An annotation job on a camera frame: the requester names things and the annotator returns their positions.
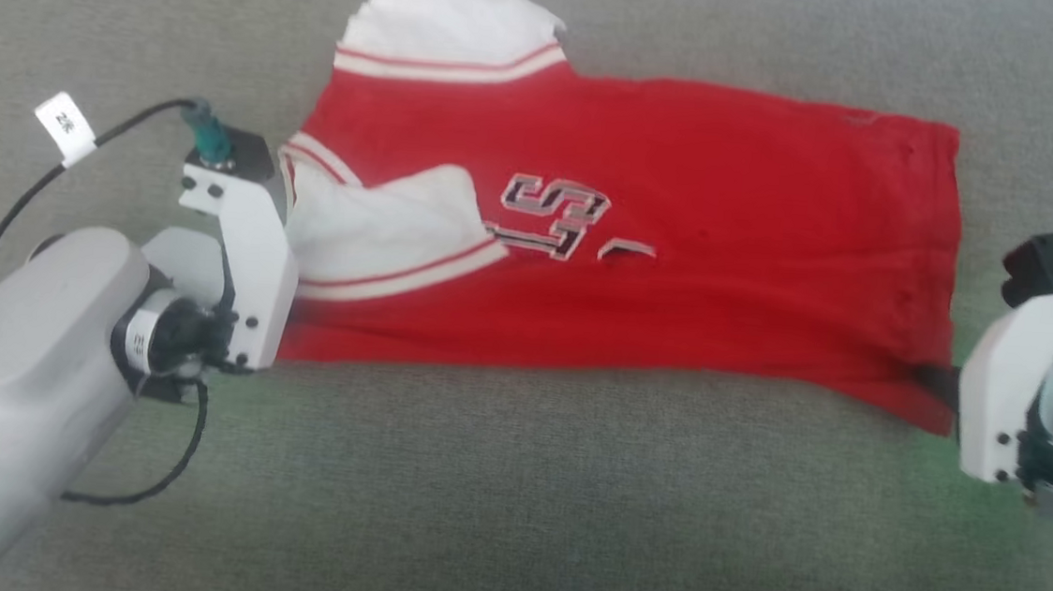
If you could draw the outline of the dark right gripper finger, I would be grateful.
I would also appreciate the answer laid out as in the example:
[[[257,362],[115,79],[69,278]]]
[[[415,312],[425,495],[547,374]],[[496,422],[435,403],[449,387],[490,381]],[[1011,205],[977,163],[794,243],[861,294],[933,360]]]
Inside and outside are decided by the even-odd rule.
[[[958,398],[960,368],[959,365],[917,365],[914,368],[914,380],[922,387],[928,395],[934,397],[952,411],[959,410]]]

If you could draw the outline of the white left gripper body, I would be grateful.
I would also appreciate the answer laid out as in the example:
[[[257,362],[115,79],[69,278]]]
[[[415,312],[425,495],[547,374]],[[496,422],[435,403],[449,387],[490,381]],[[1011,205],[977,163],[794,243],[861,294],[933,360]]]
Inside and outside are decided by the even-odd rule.
[[[299,281],[283,217],[263,185],[195,165],[183,174],[193,185],[179,203],[215,219],[219,233],[185,230],[173,263],[174,285],[218,324],[204,360],[229,374],[267,369]]]

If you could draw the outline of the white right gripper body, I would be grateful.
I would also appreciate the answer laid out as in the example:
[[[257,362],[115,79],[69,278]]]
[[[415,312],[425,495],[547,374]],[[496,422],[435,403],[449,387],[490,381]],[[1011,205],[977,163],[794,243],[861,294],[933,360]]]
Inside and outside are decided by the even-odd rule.
[[[1031,298],[984,332],[958,390],[960,467],[974,480],[999,482],[1019,465],[1017,436],[1053,367],[1053,295]]]

